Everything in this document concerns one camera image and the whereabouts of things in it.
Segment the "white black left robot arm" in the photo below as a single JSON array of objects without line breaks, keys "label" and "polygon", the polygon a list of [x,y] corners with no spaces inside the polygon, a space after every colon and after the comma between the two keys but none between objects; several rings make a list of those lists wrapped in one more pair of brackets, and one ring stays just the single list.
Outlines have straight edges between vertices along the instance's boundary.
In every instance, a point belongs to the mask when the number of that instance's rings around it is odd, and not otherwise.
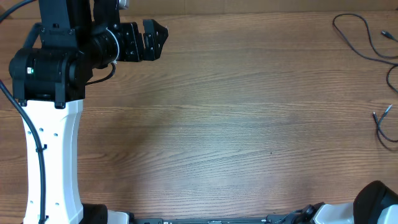
[{"label": "white black left robot arm", "polygon": [[28,198],[24,223],[132,223],[129,212],[80,200],[77,146],[93,70],[157,60],[169,36],[153,19],[121,22],[127,1],[40,0],[41,21],[9,64],[9,101],[24,122]]}]

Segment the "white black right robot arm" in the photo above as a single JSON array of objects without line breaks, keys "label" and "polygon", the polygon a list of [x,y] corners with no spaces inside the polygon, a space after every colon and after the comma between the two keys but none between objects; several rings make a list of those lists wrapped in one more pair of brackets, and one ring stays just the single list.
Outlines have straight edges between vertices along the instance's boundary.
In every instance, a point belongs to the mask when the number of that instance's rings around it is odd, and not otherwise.
[{"label": "white black right robot arm", "polygon": [[290,223],[397,224],[397,193],[380,180],[365,186],[353,202],[309,205]]}]

